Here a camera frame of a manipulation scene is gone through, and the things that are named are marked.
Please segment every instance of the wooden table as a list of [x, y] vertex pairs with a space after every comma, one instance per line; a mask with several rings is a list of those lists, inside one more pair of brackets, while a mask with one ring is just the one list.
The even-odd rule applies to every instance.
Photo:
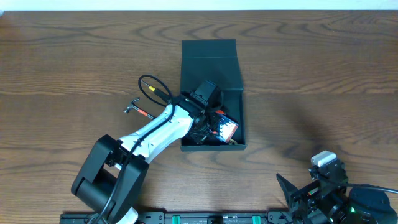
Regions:
[[142, 96], [138, 77], [155, 74], [177, 94], [181, 40], [223, 38], [238, 43], [248, 147], [182, 153], [173, 143], [151, 163], [137, 204], [283, 208], [275, 174], [307, 185], [311, 155], [324, 149], [346, 162], [351, 182], [398, 188], [396, 12], [6, 12], [0, 223], [90, 211], [71, 184], [98, 138], [149, 122], [123, 113]]

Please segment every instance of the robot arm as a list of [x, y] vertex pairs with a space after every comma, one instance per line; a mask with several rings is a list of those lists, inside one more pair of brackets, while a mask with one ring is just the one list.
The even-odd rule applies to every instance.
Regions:
[[[323, 151], [311, 158], [314, 180], [302, 189], [277, 174], [295, 224], [393, 224], [397, 213], [384, 191], [372, 185], [349, 184], [345, 165], [336, 154]], [[353, 187], [346, 196], [347, 186]]]
[[[137, 212], [132, 205], [139, 195], [149, 163], [169, 144], [192, 130], [195, 134], [190, 133], [190, 137], [195, 143], [202, 143], [211, 135], [211, 129], [218, 124], [214, 119], [217, 117], [214, 105], [219, 104], [219, 94], [220, 89], [214, 83], [205, 81], [196, 91], [176, 97], [174, 105], [167, 105], [160, 116], [140, 130], [119, 140], [108, 135], [100, 138], [79, 171], [72, 193], [95, 212], [101, 212], [101, 218], [110, 224], [134, 223]], [[131, 108], [148, 116], [133, 102]], [[104, 169], [105, 164], [121, 170], [118, 178]]]

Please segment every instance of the black cable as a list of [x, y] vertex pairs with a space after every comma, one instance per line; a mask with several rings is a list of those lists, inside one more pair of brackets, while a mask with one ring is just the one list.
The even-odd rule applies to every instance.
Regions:
[[329, 180], [327, 178], [324, 178], [321, 175], [318, 175], [318, 179], [319, 180], [323, 180], [323, 181], [328, 182], [328, 183], [331, 183], [333, 185], [342, 186], [342, 187], [357, 187], [357, 188], [362, 188], [362, 189], [371, 189], [371, 190], [378, 190], [378, 191], [398, 194], [398, 190], [390, 189], [390, 188], [387, 188], [387, 187], [373, 186], [373, 185], [370, 185], [370, 184], [351, 184], [351, 183], [335, 182], [335, 181]]
[[171, 104], [172, 104], [172, 112], [170, 113], [169, 117], [167, 119], [165, 119], [163, 122], [161, 122], [160, 124], [158, 124], [156, 127], [152, 128], [151, 130], [149, 130], [148, 132], [146, 132], [141, 138], [137, 139], [137, 142], [133, 145], [133, 147], [131, 148], [129, 154], [127, 155], [126, 160], [124, 161], [122, 168], [118, 174], [118, 178], [116, 179], [116, 183], [113, 187], [113, 190], [111, 192], [111, 195], [109, 196], [108, 201], [105, 203], [104, 208], [102, 209], [101, 213], [96, 217], [96, 219], [94, 220], [93, 224], [97, 224], [99, 222], [100, 219], [102, 219], [102, 217], [105, 214], [106, 209], [109, 207], [109, 204], [111, 203], [115, 192], [117, 191], [118, 187], [119, 187], [119, 183], [121, 182], [121, 179], [123, 177], [124, 171], [126, 170], [127, 165], [130, 163], [131, 160], [131, 156], [132, 153], [136, 150], [137, 146], [139, 146], [141, 144], [141, 142], [148, 137], [148, 135], [152, 134], [154, 131], [156, 131], [156, 129], [159, 129], [161, 126], [163, 126], [165, 123], [169, 122], [174, 115], [174, 111], [175, 111], [175, 104], [174, 104], [174, 100], [173, 100], [173, 94], [172, 92], [169, 90], [169, 88], [158, 78], [156, 78], [153, 75], [142, 75], [141, 77], [139, 77], [138, 79], [138, 85], [141, 89], [141, 91], [144, 93], [144, 95], [146, 95], [146, 97], [148, 97], [150, 100], [154, 101], [152, 98], [150, 98], [141, 88], [141, 79], [144, 77], [150, 77], [153, 78], [154, 80], [158, 81], [167, 91], [167, 93], [170, 96], [170, 100], [171, 100]]
[[[92, 221], [93, 221], [95, 218], [97, 218], [97, 217], [98, 217], [98, 213], [93, 214], [93, 215], [88, 219], [88, 221], [85, 222], [85, 223], [86, 223], [86, 224], [92, 224]], [[101, 219], [102, 219], [102, 221], [104, 222], [104, 224], [108, 224], [108, 222], [104, 219], [104, 217], [102, 217]]]
[[158, 81], [160, 84], [163, 83], [162, 81], [160, 81], [158, 78], [156, 78], [156, 77], [153, 76], [153, 75], [141, 75], [141, 77], [139, 77], [139, 79], [138, 79], [138, 87], [139, 87], [139, 89], [141, 90], [142, 94], [144, 94], [144, 96], [146, 96], [148, 99], [150, 99], [152, 102], [156, 103], [157, 105], [166, 107], [166, 105], [164, 105], [163, 103], [160, 103], [160, 102], [154, 100], [152, 97], [150, 97], [150, 96], [144, 91], [144, 89], [143, 89], [142, 86], [141, 86], [141, 80], [142, 80], [143, 78], [145, 78], [145, 77], [152, 78], [152, 79]]

